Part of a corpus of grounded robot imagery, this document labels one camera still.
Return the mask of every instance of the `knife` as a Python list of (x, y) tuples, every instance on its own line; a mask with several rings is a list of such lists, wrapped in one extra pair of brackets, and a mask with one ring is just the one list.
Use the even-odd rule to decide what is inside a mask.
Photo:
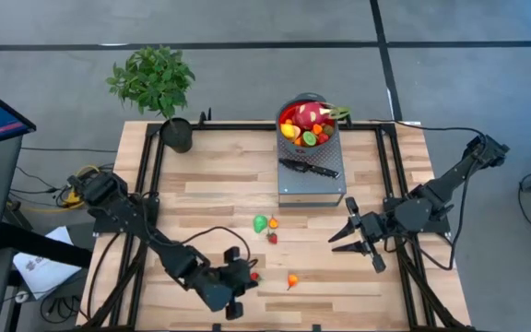
[(339, 173), (335, 172), (333, 170), (326, 169), (325, 167), (319, 167), (311, 165), (310, 163), (306, 161), (298, 161), (298, 160), (290, 160), (288, 158), (280, 158), (280, 163), (288, 168), (290, 168), (293, 171), (296, 172), (314, 172), (323, 176), (328, 176), (331, 178), (338, 178)]

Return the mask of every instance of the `white paper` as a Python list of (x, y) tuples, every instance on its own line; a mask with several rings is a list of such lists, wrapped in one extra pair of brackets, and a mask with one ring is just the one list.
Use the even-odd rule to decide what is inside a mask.
[[(73, 245), (66, 227), (59, 227), (46, 234), (46, 237)], [(14, 256), (14, 265), (36, 300), (48, 293), (45, 291), (52, 291), (81, 269), (81, 267), (51, 261), (48, 258), (22, 253)]]

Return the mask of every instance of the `potted plant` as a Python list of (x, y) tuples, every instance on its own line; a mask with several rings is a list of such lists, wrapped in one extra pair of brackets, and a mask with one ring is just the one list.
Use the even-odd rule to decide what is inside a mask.
[(111, 86), (110, 93), (117, 95), (123, 106), (128, 99), (131, 106), (136, 103), (141, 114), (147, 110), (167, 119), (159, 135), (165, 145), (179, 153), (192, 148), (192, 126), (187, 120), (173, 116), (176, 107), (183, 110), (187, 106), (185, 92), (195, 80), (182, 55), (182, 51), (172, 52), (162, 46), (147, 47), (134, 52), (124, 68), (114, 63), (113, 77), (106, 79)]

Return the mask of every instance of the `green fruit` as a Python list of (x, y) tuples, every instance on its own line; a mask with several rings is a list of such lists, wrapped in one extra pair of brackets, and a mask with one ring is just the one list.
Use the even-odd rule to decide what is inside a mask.
[(257, 215), (254, 218), (254, 230), (256, 233), (259, 233), (267, 228), (267, 217), (262, 215)]
[(328, 136), (333, 135), (333, 126), (329, 124), (324, 125), (323, 132), (326, 133)]
[(317, 136), (315, 136), (311, 132), (305, 132), (304, 134), (302, 134), (302, 141), (307, 146), (313, 147), (315, 144), (317, 144)]

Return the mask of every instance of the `toy vegetable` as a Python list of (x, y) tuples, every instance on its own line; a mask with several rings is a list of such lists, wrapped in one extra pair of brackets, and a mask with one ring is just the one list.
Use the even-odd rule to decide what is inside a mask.
[(326, 102), (307, 102), (297, 106), (292, 123), (302, 129), (312, 130), (314, 125), (321, 125), (327, 119), (341, 119), (349, 114), (349, 108), (336, 107)]
[(267, 217), (262, 215), (257, 215), (254, 218), (254, 230), (256, 233), (259, 233), (267, 228)]

